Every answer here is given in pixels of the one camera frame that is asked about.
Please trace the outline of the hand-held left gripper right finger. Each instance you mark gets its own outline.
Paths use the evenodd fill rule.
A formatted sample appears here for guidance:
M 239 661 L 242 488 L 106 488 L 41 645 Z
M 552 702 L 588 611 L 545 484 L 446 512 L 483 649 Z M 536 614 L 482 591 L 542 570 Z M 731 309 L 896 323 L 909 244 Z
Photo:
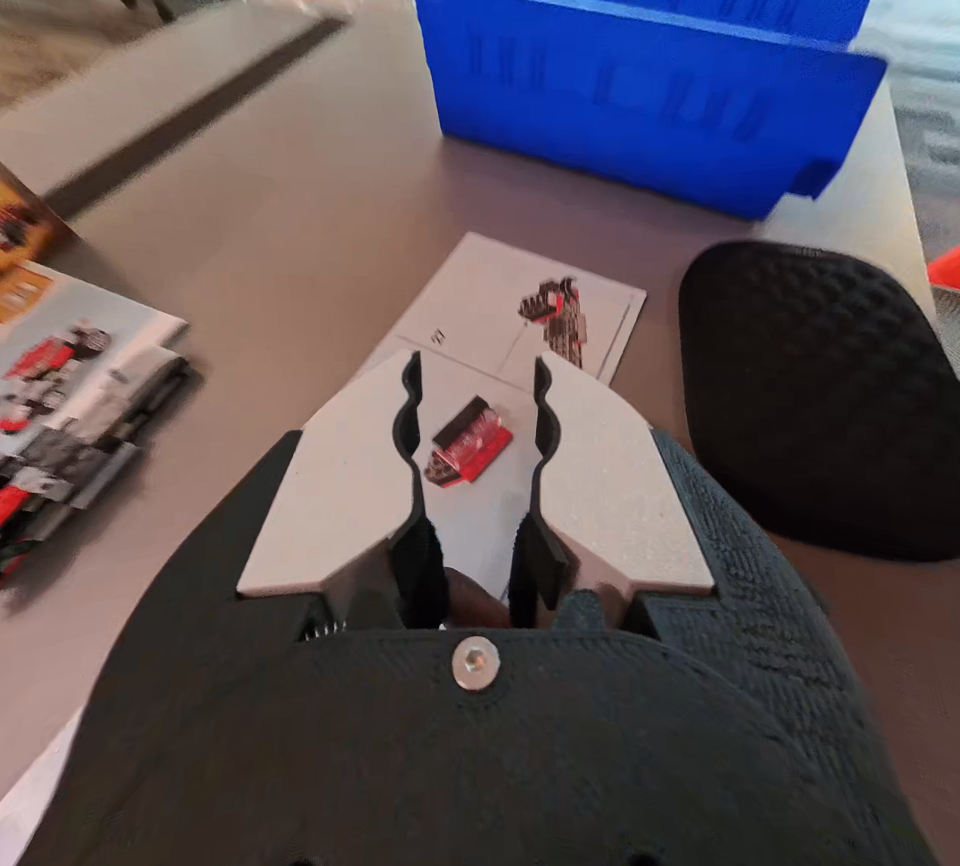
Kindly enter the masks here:
M 714 574 L 654 429 L 632 405 L 552 353 L 534 364 L 540 455 L 527 512 L 527 623 L 578 590 L 606 622 L 633 625 L 642 596 L 706 597 Z

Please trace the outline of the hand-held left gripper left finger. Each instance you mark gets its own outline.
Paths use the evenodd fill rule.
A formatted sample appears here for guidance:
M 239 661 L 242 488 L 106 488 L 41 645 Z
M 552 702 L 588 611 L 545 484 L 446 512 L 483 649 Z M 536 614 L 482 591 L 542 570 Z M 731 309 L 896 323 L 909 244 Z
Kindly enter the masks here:
M 425 513 L 420 352 L 366 370 L 304 426 L 239 576 L 244 599 L 320 596 L 345 621 L 354 596 L 398 603 L 398 543 Z

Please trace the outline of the small black toy brick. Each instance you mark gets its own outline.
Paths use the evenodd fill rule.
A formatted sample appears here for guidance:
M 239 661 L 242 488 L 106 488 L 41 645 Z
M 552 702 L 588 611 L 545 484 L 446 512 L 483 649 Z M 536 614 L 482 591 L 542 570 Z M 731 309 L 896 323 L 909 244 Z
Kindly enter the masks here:
M 475 395 L 434 435 L 433 445 L 442 450 L 451 448 L 462 436 L 470 433 L 476 423 L 485 419 L 488 409 L 487 402 Z

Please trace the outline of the red toy brick assembly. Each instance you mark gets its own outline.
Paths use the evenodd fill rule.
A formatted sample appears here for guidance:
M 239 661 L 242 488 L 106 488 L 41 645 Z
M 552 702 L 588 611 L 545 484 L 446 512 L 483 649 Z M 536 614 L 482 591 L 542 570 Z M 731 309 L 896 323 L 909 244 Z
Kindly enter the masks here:
M 438 488 L 473 483 L 513 439 L 514 434 L 505 425 L 501 414 L 488 404 L 485 419 L 476 423 L 473 430 L 451 448 L 439 449 L 431 440 L 432 449 L 423 468 L 423 477 Z

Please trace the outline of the blue plastic bin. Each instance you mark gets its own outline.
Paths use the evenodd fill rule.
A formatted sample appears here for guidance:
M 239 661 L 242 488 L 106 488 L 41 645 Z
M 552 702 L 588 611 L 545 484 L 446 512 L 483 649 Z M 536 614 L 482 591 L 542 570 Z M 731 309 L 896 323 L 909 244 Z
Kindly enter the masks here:
M 869 3 L 414 0 L 446 135 L 749 220 L 845 164 Z

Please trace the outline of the grey desk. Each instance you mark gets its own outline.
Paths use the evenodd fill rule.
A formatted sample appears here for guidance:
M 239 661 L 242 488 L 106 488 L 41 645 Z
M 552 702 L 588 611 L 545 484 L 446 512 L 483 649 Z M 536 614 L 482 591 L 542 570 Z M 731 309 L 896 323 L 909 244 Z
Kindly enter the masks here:
M 88 698 L 138 599 L 187 534 L 286 430 L 367 360 L 462 235 L 647 291 L 613 388 L 686 442 L 676 297 L 691 260 L 751 228 L 439 132 L 410 0 L 345 0 L 351 22 L 73 220 L 54 268 L 175 314 L 205 382 L 137 475 L 29 557 L 2 593 L 2 797 Z M 53 164 L 306 27 L 231 3 L 133 47 L 2 120 L 2 162 Z M 764 239 L 872 260 L 933 316 L 890 96 L 817 202 L 788 197 Z M 902 790 L 958 864 L 958 563 L 906 566 L 777 543 L 822 596 L 869 690 Z

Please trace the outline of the person's left hand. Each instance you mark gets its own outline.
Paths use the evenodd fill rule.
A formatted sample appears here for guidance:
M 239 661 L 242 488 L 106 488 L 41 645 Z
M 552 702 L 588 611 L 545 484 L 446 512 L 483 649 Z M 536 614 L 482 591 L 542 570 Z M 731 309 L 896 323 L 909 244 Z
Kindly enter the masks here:
M 445 625 L 455 629 L 508 629 L 511 617 L 507 606 L 469 576 L 444 568 L 448 587 Z

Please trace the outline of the open instruction booklet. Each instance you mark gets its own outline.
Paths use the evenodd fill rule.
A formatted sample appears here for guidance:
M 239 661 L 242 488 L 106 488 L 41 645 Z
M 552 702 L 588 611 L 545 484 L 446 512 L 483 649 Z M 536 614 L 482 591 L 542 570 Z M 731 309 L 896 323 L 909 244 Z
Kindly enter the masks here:
M 361 367 L 396 352 L 421 356 L 423 398 L 414 462 L 424 472 L 433 438 L 475 396 L 501 417 L 512 440 L 474 481 L 439 487 L 422 476 L 426 512 L 445 564 L 499 599 L 506 596 L 515 536 L 540 456 L 535 443 L 535 361 L 543 328 L 522 318 L 525 299 L 546 281 L 572 280 L 580 294 L 586 343 L 582 369 L 610 385 L 647 292 L 467 234 Z

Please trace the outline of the grey toy brick car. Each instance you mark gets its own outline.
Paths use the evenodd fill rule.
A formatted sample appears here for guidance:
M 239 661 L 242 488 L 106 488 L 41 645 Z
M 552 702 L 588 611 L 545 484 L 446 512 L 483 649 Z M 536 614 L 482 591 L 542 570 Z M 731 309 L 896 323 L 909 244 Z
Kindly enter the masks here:
M 193 374 L 184 356 L 150 345 L 109 369 L 76 414 L 2 460 L 2 586 L 138 459 L 141 438 Z

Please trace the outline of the toy car picture booklet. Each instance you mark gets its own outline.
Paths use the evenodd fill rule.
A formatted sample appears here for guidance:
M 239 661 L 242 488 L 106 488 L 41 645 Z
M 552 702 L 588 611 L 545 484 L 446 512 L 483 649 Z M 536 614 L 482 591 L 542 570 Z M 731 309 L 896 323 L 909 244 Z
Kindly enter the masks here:
M 187 323 L 35 262 L 1 284 L 1 441 L 12 454 L 42 428 L 92 439 L 178 355 Z

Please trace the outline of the orange cardboard box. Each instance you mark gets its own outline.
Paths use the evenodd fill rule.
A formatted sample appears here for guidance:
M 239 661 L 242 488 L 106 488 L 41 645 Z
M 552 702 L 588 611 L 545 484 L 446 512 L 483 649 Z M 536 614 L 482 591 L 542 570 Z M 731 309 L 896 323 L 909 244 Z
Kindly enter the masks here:
M 1 274 L 79 242 L 76 233 L 46 201 L 1 165 Z

